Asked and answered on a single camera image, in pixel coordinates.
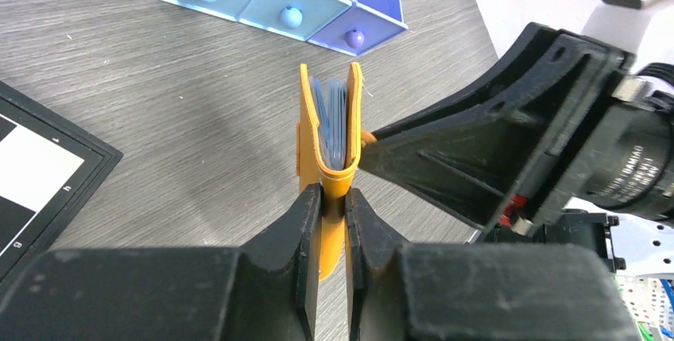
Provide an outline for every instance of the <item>white square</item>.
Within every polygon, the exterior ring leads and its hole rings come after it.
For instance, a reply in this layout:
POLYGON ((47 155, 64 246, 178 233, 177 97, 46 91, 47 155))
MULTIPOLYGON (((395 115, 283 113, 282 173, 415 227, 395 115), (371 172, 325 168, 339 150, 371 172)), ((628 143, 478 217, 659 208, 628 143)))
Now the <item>white square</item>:
POLYGON ((17 126, 0 141, 0 196, 39 212, 82 163, 51 139, 17 126))

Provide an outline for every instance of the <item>wire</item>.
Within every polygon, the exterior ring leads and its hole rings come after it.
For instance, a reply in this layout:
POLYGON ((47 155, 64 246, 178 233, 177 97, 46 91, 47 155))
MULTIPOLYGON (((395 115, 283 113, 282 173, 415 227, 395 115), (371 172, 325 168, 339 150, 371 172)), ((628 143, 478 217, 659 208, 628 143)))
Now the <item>wire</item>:
POLYGON ((655 77, 674 87, 674 65, 667 63, 651 63, 640 70, 639 76, 655 77))
POLYGON ((641 323, 637 323, 637 326, 639 327, 639 331, 641 332, 641 337, 643 337, 646 341, 655 341, 649 331, 646 330, 646 328, 641 325, 641 323))
MULTIPOLYGON (((662 284, 662 288, 664 289, 664 292, 667 293, 667 298, 669 299, 669 304, 672 306, 672 310, 674 311, 674 291, 672 291, 672 286, 669 285, 669 282, 665 279, 660 279, 660 283, 662 284)), ((662 334, 666 335, 670 339, 674 338, 674 332, 669 331, 668 329, 665 329, 664 327, 660 327, 662 330, 662 334)))
POLYGON ((670 339, 674 339, 674 332, 668 330, 666 327, 660 325, 660 331, 662 332, 663 335, 666 335, 670 339))

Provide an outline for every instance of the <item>black square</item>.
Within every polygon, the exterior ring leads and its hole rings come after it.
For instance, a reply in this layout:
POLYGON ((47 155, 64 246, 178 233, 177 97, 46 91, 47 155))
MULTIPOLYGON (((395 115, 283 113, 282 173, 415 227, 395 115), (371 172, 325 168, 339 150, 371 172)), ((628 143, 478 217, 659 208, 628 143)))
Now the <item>black square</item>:
POLYGON ((0 196, 0 245, 10 242, 33 215, 35 211, 0 196))
POLYGON ((0 117, 0 141, 2 141, 2 139, 7 137, 7 134, 9 134, 16 127, 17 126, 14 125, 12 122, 9 122, 4 118, 0 117))

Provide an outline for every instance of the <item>gray wooden table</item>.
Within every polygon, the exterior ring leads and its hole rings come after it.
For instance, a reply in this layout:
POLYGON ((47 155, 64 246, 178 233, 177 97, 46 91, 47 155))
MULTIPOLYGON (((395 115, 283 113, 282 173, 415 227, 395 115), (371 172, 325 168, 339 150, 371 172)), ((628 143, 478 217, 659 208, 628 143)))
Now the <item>gray wooden table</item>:
MULTIPOLYGON (((359 58, 374 130, 459 90, 496 56, 475 0, 403 0, 410 31, 359 58)), ((156 0, 0 0, 0 79, 125 157, 55 247, 238 245, 297 194, 298 66, 346 77, 348 56, 156 0)), ((358 175, 420 242, 470 231, 358 175)), ((345 339, 344 268, 320 288, 317 339, 345 339)))

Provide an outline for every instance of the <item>chessboard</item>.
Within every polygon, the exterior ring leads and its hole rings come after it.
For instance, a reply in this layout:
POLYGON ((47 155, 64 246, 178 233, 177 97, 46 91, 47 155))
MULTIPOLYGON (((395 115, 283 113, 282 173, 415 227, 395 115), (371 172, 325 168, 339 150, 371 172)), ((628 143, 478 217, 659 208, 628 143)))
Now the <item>chessboard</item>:
POLYGON ((121 159, 112 146, 0 82, 0 295, 121 159))

